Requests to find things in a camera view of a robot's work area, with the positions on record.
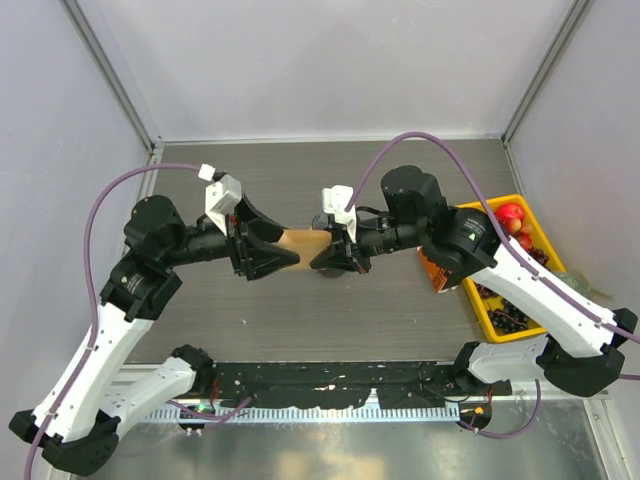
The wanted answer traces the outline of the brown paper coffee filter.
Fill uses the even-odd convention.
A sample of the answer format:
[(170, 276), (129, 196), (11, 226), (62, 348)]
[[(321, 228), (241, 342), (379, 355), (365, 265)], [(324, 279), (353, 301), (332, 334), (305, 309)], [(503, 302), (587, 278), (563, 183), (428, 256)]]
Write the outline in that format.
[(332, 241), (332, 235), (325, 230), (285, 229), (276, 245), (299, 256), (299, 262), (286, 267), (297, 271), (310, 269), (311, 262), (320, 255)]

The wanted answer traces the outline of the blue plastic coffee dripper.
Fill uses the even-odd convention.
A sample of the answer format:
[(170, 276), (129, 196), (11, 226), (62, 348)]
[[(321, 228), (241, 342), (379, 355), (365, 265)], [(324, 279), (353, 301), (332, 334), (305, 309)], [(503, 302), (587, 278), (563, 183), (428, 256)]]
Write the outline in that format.
[(330, 228), (330, 221), (326, 213), (316, 214), (311, 221), (312, 230), (328, 230)]

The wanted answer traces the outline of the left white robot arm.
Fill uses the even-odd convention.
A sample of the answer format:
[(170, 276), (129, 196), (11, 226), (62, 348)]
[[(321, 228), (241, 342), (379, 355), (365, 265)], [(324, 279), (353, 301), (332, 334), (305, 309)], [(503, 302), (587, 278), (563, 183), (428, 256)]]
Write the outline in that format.
[(19, 411), (10, 430), (31, 454), (78, 476), (97, 472), (121, 438), (148, 413), (182, 394), (206, 396), (213, 361), (184, 345), (154, 372), (109, 397), (125, 360), (182, 285), (175, 267), (230, 259), (236, 274), (257, 280), (299, 263), (285, 248), (285, 227), (247, 198), (229, 211), (213, 211), (188, 226), (172, 201), (153, 195), (139, 201), (124, 227), (128, 253), (100, 293), (92, 293), (92, 320), (82, 345), (51, 393), (34, 409)]

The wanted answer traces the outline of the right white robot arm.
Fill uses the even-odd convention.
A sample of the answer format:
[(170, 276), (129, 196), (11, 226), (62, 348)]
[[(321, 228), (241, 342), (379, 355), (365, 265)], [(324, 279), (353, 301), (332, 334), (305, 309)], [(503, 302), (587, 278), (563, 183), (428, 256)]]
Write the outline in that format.
[(436, 178), (401, 166), (381, 180), (384, 212), (359, 220), (355, 191), (336, 185), (322, 192), (329, 246), (311, 263), (317, 270), (366, 273), (371, 258), (418, 249), (443, 270), (444, 286), (464, 279), (489, 288), (545, 329), (528, 340), (466, 343), (452, 381), (465, 394), (502, 381), (547, 380), (562, 391), (591, 397), (621, 379), (620, 351), (636, 315), (580, 295), (493, 225), (487, 209), (448, 205)]

